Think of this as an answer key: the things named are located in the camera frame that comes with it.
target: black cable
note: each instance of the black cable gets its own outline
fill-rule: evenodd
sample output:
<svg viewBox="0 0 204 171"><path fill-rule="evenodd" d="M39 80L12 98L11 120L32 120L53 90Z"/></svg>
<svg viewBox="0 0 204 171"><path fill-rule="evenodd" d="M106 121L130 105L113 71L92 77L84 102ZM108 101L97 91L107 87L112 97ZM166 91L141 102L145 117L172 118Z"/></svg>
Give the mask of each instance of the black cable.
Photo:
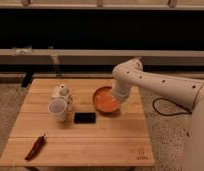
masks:
<svg viewBox="0 0 204 171"><path fill-rule="evenodd" d="M177 112L177 113L170 113L170 114L168 114L168 113L162 113L162 112L160 112L160 111L156 108L156 106L155 106L155 103L156 103L157 101L160 101L160 100L168 101L168 102L170 102L170 103L172 103L172 104L174 104L174 105L180 107L181 109L185 110L186 112ZM179 104L177 104L177 103L175 103L175 102L173 102L173 101L171 101L171 100L169 100L169 99L165 99L165 98L157 98L157 99L155 99L155 100L153 101L153 104L152 104L152 105L153 105L153 109L156 111L156 113L158 113L159 115L162 115L162 116L176 116L176 115L190 115L190 114L192 114L192 112L191 112L189 109L187 109L187 108L185 108L185 107L183 107L183 106L181 106L181 105L179 105Z"/></svg>

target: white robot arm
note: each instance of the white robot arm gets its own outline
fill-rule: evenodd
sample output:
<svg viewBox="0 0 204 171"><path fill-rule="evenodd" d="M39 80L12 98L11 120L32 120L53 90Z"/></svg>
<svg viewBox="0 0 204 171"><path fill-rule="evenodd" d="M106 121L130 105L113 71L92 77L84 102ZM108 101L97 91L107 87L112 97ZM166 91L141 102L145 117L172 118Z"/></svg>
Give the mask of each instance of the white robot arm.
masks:
<svg viewBox="0 0 204 171"><path fill-rule="evenodd" d="M132 86L155 92L193 110L189 138L184 148L182 171L204 171L204 80L152 74L142 71L140 60L133 59L113 70L111 94L125 101Z"/></svg>

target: cup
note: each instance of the cup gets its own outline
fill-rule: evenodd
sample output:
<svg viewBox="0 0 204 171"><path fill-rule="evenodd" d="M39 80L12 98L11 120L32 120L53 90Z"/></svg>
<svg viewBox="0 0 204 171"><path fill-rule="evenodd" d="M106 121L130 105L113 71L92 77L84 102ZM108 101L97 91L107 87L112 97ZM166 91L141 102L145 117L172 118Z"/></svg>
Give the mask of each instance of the cup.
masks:
<svg viewBox="0 0 204 171"><path fill-rule="evenodd" d="M71 111L73 108L73 99L70 93L70 90L66 87L65 84L54 87L51 98L62 98L67 102L67 111Z"/></svg>
<svg viewBox="0 0 204 171"><path fill-rule="evenodd" d="M62 98L52 99L48 105L48 111L58 121L64 122L67 119L67 106L68 102Z"/></svg>

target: bowl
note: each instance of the bowl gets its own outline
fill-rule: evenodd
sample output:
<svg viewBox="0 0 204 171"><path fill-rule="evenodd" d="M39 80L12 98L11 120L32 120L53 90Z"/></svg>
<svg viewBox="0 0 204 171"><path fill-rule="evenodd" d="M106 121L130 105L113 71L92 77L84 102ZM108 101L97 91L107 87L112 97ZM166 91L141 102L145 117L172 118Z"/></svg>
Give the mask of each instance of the bowl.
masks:
<svg viewBox="0 0 204 171"><path fill-rule="evenodd" d="M93 94L93 104L102 113L113 113L120 107L120 103L111 95L110 86L97 89Z"/></svg>

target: black phone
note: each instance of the black phone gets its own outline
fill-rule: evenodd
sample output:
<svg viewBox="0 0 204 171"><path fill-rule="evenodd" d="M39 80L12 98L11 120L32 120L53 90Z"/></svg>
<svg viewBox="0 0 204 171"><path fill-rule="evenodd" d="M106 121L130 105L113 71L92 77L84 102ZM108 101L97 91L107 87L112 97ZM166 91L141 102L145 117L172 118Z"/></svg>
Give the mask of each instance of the black phone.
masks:
<svg viewBox="0 0 204 171"><path fill-rule="evenodd" d="M76 112L74 116L75 123L96 123L96 114L94 112Z"/></svg>

